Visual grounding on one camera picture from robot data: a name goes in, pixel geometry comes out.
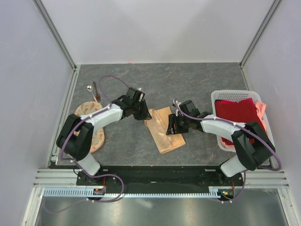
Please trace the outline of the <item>peach cloth napkin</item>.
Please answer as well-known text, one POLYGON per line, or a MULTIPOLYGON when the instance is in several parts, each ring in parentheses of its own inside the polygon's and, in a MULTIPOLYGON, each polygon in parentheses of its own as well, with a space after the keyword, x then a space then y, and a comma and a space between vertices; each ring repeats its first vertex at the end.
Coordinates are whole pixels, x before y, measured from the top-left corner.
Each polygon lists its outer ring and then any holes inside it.
POLYGON ((170 107, 159 110, 149 109, 151 120, 145 120, 144 124, 149 129, 158 151, 168 153, 174 149, 186 145, 181 134, 166 135, 168 126, 168 116, 172 113, 170 107))

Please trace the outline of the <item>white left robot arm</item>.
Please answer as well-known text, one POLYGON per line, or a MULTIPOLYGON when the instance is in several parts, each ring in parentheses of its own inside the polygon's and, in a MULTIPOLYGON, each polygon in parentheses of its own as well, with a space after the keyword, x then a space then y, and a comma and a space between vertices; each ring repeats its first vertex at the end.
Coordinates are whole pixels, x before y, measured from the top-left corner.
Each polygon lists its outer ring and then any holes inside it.
POLYGON ((56 146, 87 173, 87 180, 91 184, 99 185, 103 181, 103 173, 99 171, 101 166, 90 153, 94 133, 131 115, 138 121, 152 119, 144 96, 140 90, 130 87, 125 95, 94 113, 83 116, 71 114, 67 117, 56 146))

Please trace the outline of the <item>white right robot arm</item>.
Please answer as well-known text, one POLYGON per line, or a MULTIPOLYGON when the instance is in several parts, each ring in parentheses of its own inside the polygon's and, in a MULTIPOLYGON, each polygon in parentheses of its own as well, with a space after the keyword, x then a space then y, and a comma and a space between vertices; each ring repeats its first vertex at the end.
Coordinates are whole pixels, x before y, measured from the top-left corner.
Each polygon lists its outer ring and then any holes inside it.
POLYGON ((227 185, 234 175, 243 171, 254 171, 276 153, 275 147, 259 123, 233 122, 219 118, 211 113, 200 111, 191 100, 178 103, 173 100, 178 112, 168 116, 167 135, 176 135, 194 129, 215 134, 231 141, 236 156, 220 165, 215 179, 220 185, 227 185))

